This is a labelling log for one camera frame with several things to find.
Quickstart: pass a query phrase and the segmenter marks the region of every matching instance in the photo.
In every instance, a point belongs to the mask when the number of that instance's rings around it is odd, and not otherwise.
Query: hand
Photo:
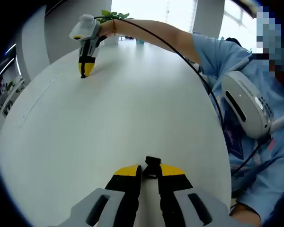
[[[115,25],[113,20],[109,20],[107,22],[104,22],[103,24],[100,25],[100,32],[99,32],[99,36],[103,36],[105,35],[106,37],[109,37],[110,35],[112,35],[114,33],[115,30]]]
[[[255,227],[261,227],[260,216],[246,205],[237,204],[231,211],[231,217],[241,223],[252,224]]]

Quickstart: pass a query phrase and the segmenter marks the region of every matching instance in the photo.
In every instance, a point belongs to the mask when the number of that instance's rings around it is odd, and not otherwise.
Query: white table
[[[101,47],[92,76],[81,79],[77,64],[78,50],[40,73],[1,131],[0,172],[34,226],[60,224],[116,170],[144,168],[147,155],[181,168],[193,186],[229,208],[220,123],[201,81],[180,57],[123,41]],[[164,226],[157,193],[155,180],[142,184],[136,226]],[[146,211],[146,203],[157,210]]]

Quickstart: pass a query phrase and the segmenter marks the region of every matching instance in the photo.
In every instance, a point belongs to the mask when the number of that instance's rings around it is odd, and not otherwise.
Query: white headset
[[[252,60],[240,61],[222,78],[222,94],[235,112],[246,135],[259,139],[284,127],[284,116],[273,120],[274,112],[257,87],[239,70]]]

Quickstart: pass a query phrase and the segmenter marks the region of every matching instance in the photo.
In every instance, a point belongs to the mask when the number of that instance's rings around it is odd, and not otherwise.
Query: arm
[[[237,199],[239,204],[231,213],[233,218],[254,226],[269,219],[284,193],[284,147],[278,153],[279,157],[258,173],[254,183]]]
[[[170,45],[172,45],[176,50],[178,50],[183,56],[186,56],[191,61],[201,64],[198,54],[195,50],[194,41],[192,34],[184,32],[177,29],[171,25],[152,20],[128,20],[135,23],[147,30],[158,35]],[[154,44],[168,51],[172,51],[167,45],[162,41],[154,37],[153,35],[143,31],[142,29],[135,27],[129,23],[121,20],[110,20],[101,24],[100,36],[109,36],[113,32],[118,34],[123,34],[133,38],[142,39],[148,43]]]

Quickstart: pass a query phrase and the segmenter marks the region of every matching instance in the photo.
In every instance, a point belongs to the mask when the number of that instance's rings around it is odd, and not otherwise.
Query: black cable
[[[257,150],[259,150],[259,148],[263,144],[267,143],[270,140],[271,140],[270,134],[266,135],[264,138],[259,140],[259,143],[258,143],[257,147],[255,148],[255,150],[250,154],[250,156],[245,160],[245,162],[242,163],[242,165],[240,165],[235,171],[232,172],[231,176],[234,176],[240,169],[242,169],[246,165],[246,163],[256,154]]]
[[[131,24],[131,25],[134,25],[134,26],[136,26],[136,27],[142,29],[143,31],[145,31],[145,32],[147,32],[147,33],[153,35],[154,37],[156,37],[157,39],[159,39],[160,41],[162,41],[164,44],[166,44],[166,45],[167,45],[170,49],[172,49],[177,55],[179,55],[179,56],[189,65],[189,67],[191,67],[191,68],[195,71],[195,73],[199,76],[199,78],[201,79],[201,81],[203,81],[203,83],[205,84],[205,86],[206,86],[206,88],[207,88],[207,92],[209,92],[209,94],[212,95],[213,100],[214,100],[214,102],[215,102],[215,104],[216,104],[216,106],[217,106],[217,109],[218,109],[218,112],[219,112],[219,115],[220,115],[221,127],[222,127],[222,130],[224,131],[224,120],[223,120],[222,112],[221,112],[221,109],[220,109],[220,107],[219,107],[218,101],[217,101],[216,97],[215,97],[214,94],[213,94],[213,91],[212,91],[211,87],[208,85],[208,83],[205,81],[205,79],[200,75],[200,73],[189,63],[189,61],[188,61],[182,54],[180,54],[179,51],[177,51],[172,45],[170,45],[168,42],[166,42],[164,39],[162,39],[161,37],[157,36],[157,35],[154,34],[153,32],[151,32],[151,31],[145,29],[144,27],[141,27],[141,26],[139,26],[139,25],[136,25],[135,23],[132,23],[132,22],[130,22],[130,21],[128,21],[128,20],[123,20],[123,19],[114,18],[114,17],[94,17],[94,19],[98,19],[98,18],[113,18],[113,19],[117,19],[117,20],[124,21],[124,22],[126,22],[126,23]]]

